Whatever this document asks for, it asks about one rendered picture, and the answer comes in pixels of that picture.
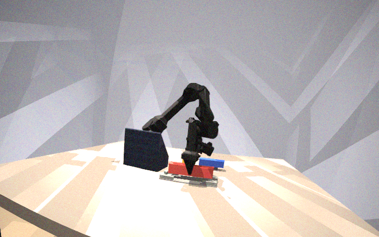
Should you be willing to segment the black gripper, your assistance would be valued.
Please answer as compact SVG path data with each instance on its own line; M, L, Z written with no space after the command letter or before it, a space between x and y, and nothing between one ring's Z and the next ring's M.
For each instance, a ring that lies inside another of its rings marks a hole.
M202 152L197 149L198 143L201 142L202 137L187 135L186 140L186 148L185 151L181 153L181 159L184 160L188 174L192 174L194 165L202 155ZM199 155L199 153L201 155Z

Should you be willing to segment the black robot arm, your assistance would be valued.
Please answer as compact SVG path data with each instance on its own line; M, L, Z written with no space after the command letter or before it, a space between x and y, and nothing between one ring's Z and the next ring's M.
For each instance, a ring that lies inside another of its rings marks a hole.
M188 135L200 136L209 139L215 139L218 135L218 122L214 120L214 114L210 108L210 92L202 85L190 83L184 89L182 96L177 99L167 110L161 115L151 118L142 129L149 132L163 133L167 128L167 122L174 117L189 102L199 99L199 107L196 108L195 115L199 120L190 117L186 123L188 124ZM211 156L214 147L212 142L198 143L197 149Z

